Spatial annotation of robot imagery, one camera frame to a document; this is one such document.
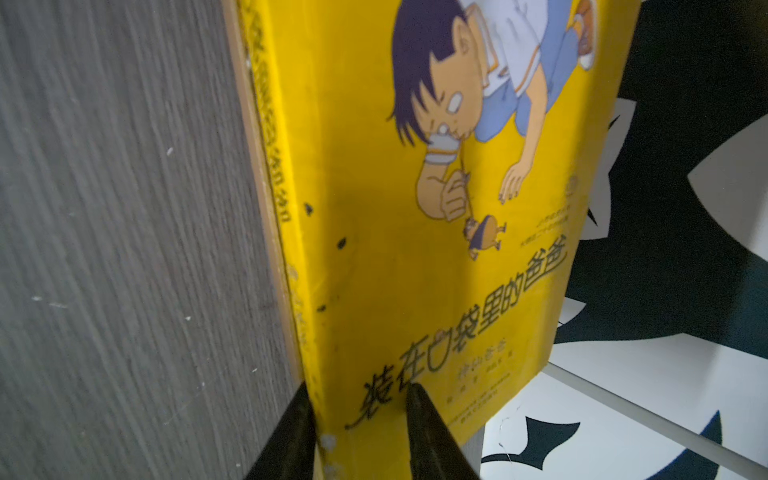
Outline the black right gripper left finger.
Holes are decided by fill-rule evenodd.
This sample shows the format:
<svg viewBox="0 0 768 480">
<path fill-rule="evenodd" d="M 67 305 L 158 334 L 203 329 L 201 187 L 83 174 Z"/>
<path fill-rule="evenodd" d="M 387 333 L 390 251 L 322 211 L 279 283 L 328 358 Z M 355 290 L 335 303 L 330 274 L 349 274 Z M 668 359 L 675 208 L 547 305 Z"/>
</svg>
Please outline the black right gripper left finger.
<svg viewBox="0 0 768 480">
<path fill-rule="evenodd" d="M 302 383 L 245 480 L 312 480 L 316 430 L 306 383 Z"/>
</svg>

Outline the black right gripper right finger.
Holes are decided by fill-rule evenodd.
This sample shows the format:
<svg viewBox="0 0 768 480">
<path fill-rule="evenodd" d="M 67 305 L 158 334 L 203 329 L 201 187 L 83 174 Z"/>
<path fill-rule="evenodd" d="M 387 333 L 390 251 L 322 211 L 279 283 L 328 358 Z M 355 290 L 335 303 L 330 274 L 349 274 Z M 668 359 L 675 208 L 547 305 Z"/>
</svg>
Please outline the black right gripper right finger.
<svg viewBox="0 0 768 480">
<path fill-rule="evenodd" d="M 422 385 L 408 386 L 406 412 L 413 480 L 480 479 Z"/>
</svg>

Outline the yellow book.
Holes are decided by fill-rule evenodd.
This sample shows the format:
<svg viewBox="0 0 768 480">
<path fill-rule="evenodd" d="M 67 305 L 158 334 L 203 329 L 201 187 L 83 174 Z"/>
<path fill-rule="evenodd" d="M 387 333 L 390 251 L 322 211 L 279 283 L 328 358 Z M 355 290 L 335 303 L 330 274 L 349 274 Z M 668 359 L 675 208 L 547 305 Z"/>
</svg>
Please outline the yellow book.
<svg viewBox="0 0 768 480">
<path fill-rule="evenodd" d="M 231 1 L 314 476 L 409 479 L 547 363 L 641 5 Z"/>
</svg>

